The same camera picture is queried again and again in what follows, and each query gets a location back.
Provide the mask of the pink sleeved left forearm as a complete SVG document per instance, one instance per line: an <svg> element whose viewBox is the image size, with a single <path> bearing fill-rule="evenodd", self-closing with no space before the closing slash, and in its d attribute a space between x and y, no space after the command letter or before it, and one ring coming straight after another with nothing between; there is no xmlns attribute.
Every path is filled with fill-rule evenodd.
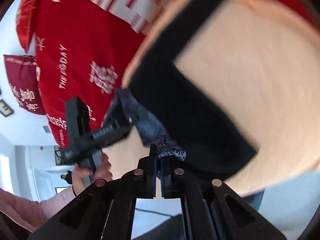
<svg viewBox="0 0 320 240"><path fill-rule="evenodd" d="M41 202L31 201L1 190L1 214L33 232L75 198L72 187Z"/></svg>

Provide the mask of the person's left hand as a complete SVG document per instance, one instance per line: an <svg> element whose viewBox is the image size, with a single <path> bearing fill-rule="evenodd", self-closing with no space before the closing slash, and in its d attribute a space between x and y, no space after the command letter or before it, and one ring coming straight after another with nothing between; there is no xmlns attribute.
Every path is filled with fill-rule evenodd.
<svg viewBox="0 0 320 240"><path fill-rule="evenodd" d="M86 188L83 179L92 177L94 181L97 179L104 179L106 181L113 180L113 174L111 173L112 165L105 153L102 153L100 163L101 166L98 167L95 172L89 168L75 165L74 172L72 173L72 188L76 196L78 196Z"/></svg>

